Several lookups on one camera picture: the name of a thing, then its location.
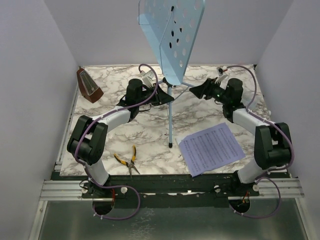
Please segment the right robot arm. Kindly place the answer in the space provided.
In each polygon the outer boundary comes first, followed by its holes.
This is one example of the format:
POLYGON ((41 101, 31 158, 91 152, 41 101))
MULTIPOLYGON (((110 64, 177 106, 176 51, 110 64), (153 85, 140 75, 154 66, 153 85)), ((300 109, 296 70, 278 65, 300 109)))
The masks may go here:
POLYGON ((236 180, 230 183, 230 191, 236 196, 247 192, 248 184, 264 173, 288 166, 293 156, 289 126, 284 122, 267 121, 246 109, 243 91, 243 82, 238 78, 229 79, 225 88, 218 78, 208 78, 203 84, 190 88, 198 99, 214 99, 221 103, 223 116, 229 122, 254 135, 253 159, 236 171, 236 180))

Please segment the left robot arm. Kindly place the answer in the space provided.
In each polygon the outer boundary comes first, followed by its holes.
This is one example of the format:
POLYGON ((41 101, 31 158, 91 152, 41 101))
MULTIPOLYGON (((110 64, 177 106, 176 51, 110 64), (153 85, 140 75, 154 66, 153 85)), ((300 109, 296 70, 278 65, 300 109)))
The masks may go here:
POLYGON ((160 106, 173 100, 160 86, 154 84, 147 88, 140 79, 133 78, 128 82, 126 94, 110 112, 78 118, 67 143, 67 151, 84 167, 89 180, 95 183, 93 191, 99 197, 107 197, 111 191, 111 185, 107 182, 110 175, 101 160, 107 134, 131 122, 140 112, 141 105, 160 106))

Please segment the light blue music stand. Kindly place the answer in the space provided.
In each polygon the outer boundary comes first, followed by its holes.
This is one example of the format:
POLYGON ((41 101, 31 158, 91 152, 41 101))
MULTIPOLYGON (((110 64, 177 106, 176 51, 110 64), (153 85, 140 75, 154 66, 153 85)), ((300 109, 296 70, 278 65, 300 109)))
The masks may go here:
POLYGON ((205 11, 204 0, 140 0, 140 25, 161 72, 167 94, 184 85, 185 72, 205 11))

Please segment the sheet music page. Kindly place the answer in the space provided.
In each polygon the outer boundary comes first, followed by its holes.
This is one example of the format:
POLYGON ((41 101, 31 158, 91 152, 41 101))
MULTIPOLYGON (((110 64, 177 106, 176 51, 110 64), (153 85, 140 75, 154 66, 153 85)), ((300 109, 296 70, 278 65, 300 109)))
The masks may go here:
POLYGON ((245 157, 243 149, 226 123, 220 123, 176 140, 192 177, 245 157))

